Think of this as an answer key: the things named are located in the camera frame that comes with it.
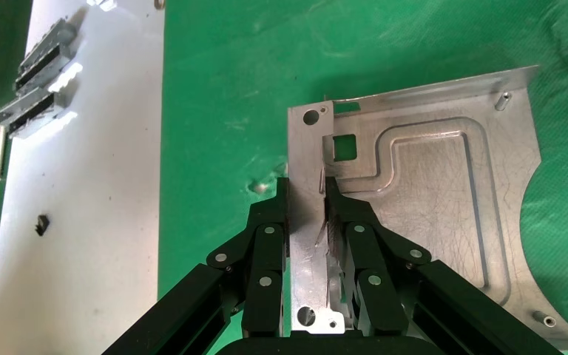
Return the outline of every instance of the black plastic piece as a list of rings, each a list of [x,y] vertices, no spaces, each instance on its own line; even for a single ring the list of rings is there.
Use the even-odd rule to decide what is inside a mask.
[[[204,354],[229,324],[219,287],[224,275],[198,264],[104,354]]]
[[[51,223],[49,222],[49,218],[47,217],[46,214],[40,214],[38,216],[38,223],[35,225],[35,232],[38,233],[39,236],[43,236],[44,233],[47,231],[47,228],[49,228],[49,225]]]
[[[355,331],[282,338],[287,180],[251,206],[247,227],[197,265],[105,354],[204,354],[244,306],[243,338],[221,355],[555,355],[533,333],[421,246],[384,228],[365,201],[326,178],[331,253]],[[408,318],[430,341],[407,337]]]
[[[248,338],[230,343],[217,355],[445,355],[413,337],[309,336]]]

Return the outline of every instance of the screw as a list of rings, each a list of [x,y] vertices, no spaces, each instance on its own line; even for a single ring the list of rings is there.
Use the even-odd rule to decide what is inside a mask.
[[[271,278],[268,276],[261,277],[260,285],[265,287],[271,285]]]
[[[369,276],[369,278],[368,278],[367,280],[369,281],[369,283],[370,283],[371,285],[374,285],[374,286],[378,286],[379,284],[382,283],[382,279],[379,278],[379,277],[376,276],[376,275],[371,275],[371,276]]]
[[[422,257],[423,253],[421,253],[419,250],[417,249],[413,249],[410,251],[410,255],[412,255],[413,257]]]

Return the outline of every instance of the metal sheet part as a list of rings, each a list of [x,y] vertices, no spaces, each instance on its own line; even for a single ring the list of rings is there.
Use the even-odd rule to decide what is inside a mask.
[[[22,72],[14,83],[18,96],[24,95],[36,87],[50,83],[72,59],[70,48],[57,44],[37,62]]]
[[[310,112],[316,123],[304,115]],[[342,333],[344,317],[329,306],[328,231],[323,199],[324,137],[334,131],[331,101],[288,110],[288,171],[292,328],[314,334]]]
[[[0,125],[7,127],[11,138],[26,138],[48,124],[66,106],[59,92],[36,88],[0,110]]]
[[[541,162],[527,94],[535,72],[536,67],[525,67],[290,109],[289,174],[292,190],[313,192],[318,199],[323,160],[315,154],[325,150],[325,173],[337,177],[344,193],[369,201],[385,227],[424,246],[536,333],[568,349],[568,323],[536,285],[519,234],[522,198]],[[315,146],[328,129],[300,131],[308,109],[332,103],[359,105],[355,112],[323,115],[317,123],[333,127],[334,137],[356,136],[353,160],[335,161],[331,138],[322,139],[322,149]],[[302,158],[293,155],[301,152]],[[309,208],[296,203],[291,201],[291,210]],[[320,213],[305,220],[293,217],[296,330],[304,329],[295,322],[297,309],[324,301],[326,266],[306,260],[315,257],[310,248],[315,240],[320,240],[317,250],[327,248],[327,241],[317,239]],[[533,316],[537,311],[555,325],[539,322]]]
[[[77,29],[73,24],[66,22],[60,18],[51,29],[42,37],[42,39],[35,44],[33,49],[27,54],[25,59],[21,62],[18,72],[23,75],[42,57],[51,52],[55,47],[60,45],[67,46],[77,36]]]

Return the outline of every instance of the scratched metal surface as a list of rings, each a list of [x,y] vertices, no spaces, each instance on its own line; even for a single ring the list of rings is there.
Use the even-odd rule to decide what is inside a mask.
[[[519,233],[521,202],[541,162],[526,89],[535,70],[348,100],[360,111],[335,115],[334,136],[355,135],[357,157],[335,161],[329,144],[324,159],[341,190],[369,201],[385,227],[424,246],[535,332],[568,348],[568,323],[534,281]],[[512,98],[498,111],[503,92]],[[289,126],[299,117],[289,118]],[[296,140],[289,136],[289,145]],[[316,172],[299,168],[290,160],[291,185],[292,178],[301,181],[297,185],[316,180]],[[296,284],[293,312],[296,302],[307,303],[296,299]],[[556,325],[538,322],[535,311],[554,317]]]

